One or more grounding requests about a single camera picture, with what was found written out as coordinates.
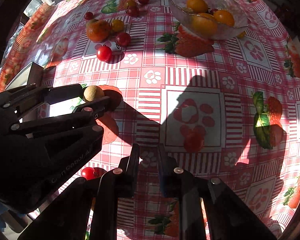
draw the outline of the fruit in bowl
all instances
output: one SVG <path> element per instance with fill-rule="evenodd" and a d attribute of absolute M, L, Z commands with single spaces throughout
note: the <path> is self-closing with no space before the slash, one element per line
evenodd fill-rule
<path fill-rule="evenodd" d="M 169 0 L 169 6 L 183 26 L 203 39 L 227 40 L 248 28 L 247 16 L 234 0 Z"/>

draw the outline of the red and white tablecloth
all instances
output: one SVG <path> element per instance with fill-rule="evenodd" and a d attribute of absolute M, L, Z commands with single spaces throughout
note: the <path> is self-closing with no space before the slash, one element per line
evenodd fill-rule
<path fill-rule="evenodd" d="M 280 236 L 295 212 L 282 202 L 300 171 L 300 78 L 284 72 L 288 33 L 268 5 L 262 0 L 235 0 L 250 21 L 246 36 L 216 41 L 213 53 L 184 58 L 155 45 L 163 33 L 173 32 L 177 21 L 168 0 L 150 0 L 138 18 L 124 11 L 101 13 L 109 0 L 82 1 L 58 4 L 45 26 L 52 26 L 51 34 L 33 46 L 24 65 L 30 61 L 47 64 L 56 44 L 67 39 L 66 54 L 42 85 L 111 85 L 122 92 L 124 102 L 110 116 L 119 136 L 87 163 L 109 171 L 130 154 L 132 143 L 141 145 L 143 161 L 135 196 L 118 203 L 118 239 L 171 238 L 167 232 L 171 228 L 151 220 L 173 214 L 174 200 L 163 198 L 159 191 L 158 143 L 196 176 L 220 177 Z M 113 49 L 111 63 L 96 58 L 100 44 L 86 36 L 83 16 L 87 11 L 97 19 L 121 19 L 132 37 L 126 49 L 117 49 L 112 39 L 100 43 Z M 271 150 L 263 149 L 253 133 L 256 108 L 251 94 L 256 91 L 263 92 L 265 101 L 277 98 L 283 108 L 280 123 L 285 139 Z M 70 113 L 78 103 L 75 100 L 53 105 L 50 112 L 42 108 L 40 116 Z M 176 107 L 187 108 L 187 115 L 176 113 Z M 186 153 L 185 126 L 206 130 L 200 152 Z M 79 175 L 80 171 L 60 191 Z"/>

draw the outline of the bowl rim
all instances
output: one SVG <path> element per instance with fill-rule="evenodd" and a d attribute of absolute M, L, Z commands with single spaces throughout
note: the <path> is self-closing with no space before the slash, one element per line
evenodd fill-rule
<path fill-rule="evenodd" d="M 187 13 L 187 12 L 185 12 L 180 6 L 178 6 L 178 5 L 176 5 L 172 0 L 169 0 L 169 1 L 171 1 L 172 3 L 173 3 L 173 5 L 175 5 L 176 7 L 178 7 L 183 13 L 185 13 L 186 15 L 193 15 L 193 16 L 199 16 L 199 17 L 204 17 L 204 16 L 202 16 L 202 15 L 199 15 L 199 14 L 194 14 L 194 13 Z M 246 14 L 244 13 L 244 11 L 241 9 L 241 7 L 239 6 L 239 4 L 238 4 L 238 8 L 239 8 L 239 10 L 246 16 Z M 220 23 L 220 22 L 218 22 L 218 21 L 216 21 L 218 24 L 222 24 L 222 25 L 225 25 L 225 26 L 227 26 L 227 27 L 229 27 L 229 28 L 233 28 L 233 29 L 237 29 L 237 30 L 239 30 L 239 29 L 242 29 L 242 28 L 247 28 L 247 27 L 249 27 L 249 25 L 247 24 L 247 25 L 245 25 L 245 26 L 241 26 L 241 27 L 234 27 L 234 26 L 229 26 L 229 25 L 227 25 L 227 24 L 224 24 L 224 23 Z"/>

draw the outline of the clear bowl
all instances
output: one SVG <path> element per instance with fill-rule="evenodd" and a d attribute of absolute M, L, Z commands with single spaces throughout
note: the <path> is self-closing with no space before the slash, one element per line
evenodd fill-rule
<path fill-rule="evenodd" d="M 212 36 L 203 36 L 202 33 L 197 32 L 191 24 L 193 16 L 196 14 L 191 14 L 185 12 L 182 8 L 186 7 L 187 0 L 169 0 L 169 6 L 172 11 L 173 16 L 186 28 L 188 28 L 193 33 L 197 34 L 202 38 L 210 38 L 213 40 L 227 40 L 238 36 L 240 33 L 248 28 L 248 19 L 245 13 L 241 10 L 239 5 L 234 0 L 204 0 L 209 8 L 213 9 L 224 9 L 229 11 L 234 17 L 234 27 L 228 26 L 223 23 L 217 23 L 217 31 Z"/>

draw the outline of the checkered tablecloth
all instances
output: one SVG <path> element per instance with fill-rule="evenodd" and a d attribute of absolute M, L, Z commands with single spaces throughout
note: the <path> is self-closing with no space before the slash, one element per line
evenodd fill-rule
<path fill-rule="evenodd" d="M 118 203 L 118 239 L 171 238 L 157 234 L 157 225 L 149 223 L 155 216 L 173 214 L 174 200 L 164 199 L 159 191 L 158 143 L 165 145 L 180 167 L 196 176 L 220 177 L 280 236 L 295 212 L 282 202 L 300 171 L 300 78 L 283 70 L 288 33 L 271 9 L 262 0 L 235 0 L 250 22 L 246 36 L 215 42 L 213 53 L 184 58 L 155 46 L 164 32 L 173 32 L 177 21 L 168 0 L 150 0 L 138 18 L 124 11 L 102 14 L 108 0 L 80 1 L 58 4 L 46 26 L 55 24 L 52 34 L 33 47 L 24 65 L 30 61 L 43 65 L 53 46 L 67 38 L 62 62 L 55 73 L 46 75 L 43 85 L 106 84 L 122 92 L 124 103 L 111 113 L 119 136 L 86 165 L 109 171 L 130 154 L 132 143 L 141 145 L 143 161 L 135 196 Z M 98 44 L 88 40 L 85 32 L 83 15 L 87 11 L 94 12 L 97 19 L 121 19 L 132 37 L 126 49 L 117 49 L 111 39 L 102 43 L 114 51 L 111 63 L 96 58 Z M 262 91 L 264 99 L 277 98 L 283 107 L 280 122 L 285 140 L 272 150 L 259 146 L 253 134 L 256 109 L 251 94 L 256 91 Z M 204 147 L 192 154 L 186 153 L 180 132 L 189 120 L 173 114 L 176 106 L 189 103 L 198 117 L 190 128 L 199 124 L 206 130 Z M 69 113 L 72 104 L 51 106 L 50 115 Z M 214 111 L 205 111 L 206 105 Z M 40 116 L 48 115 L 48 108 L 42 108 Z M 60 191 L 79 175 L 80 171 Z"/>

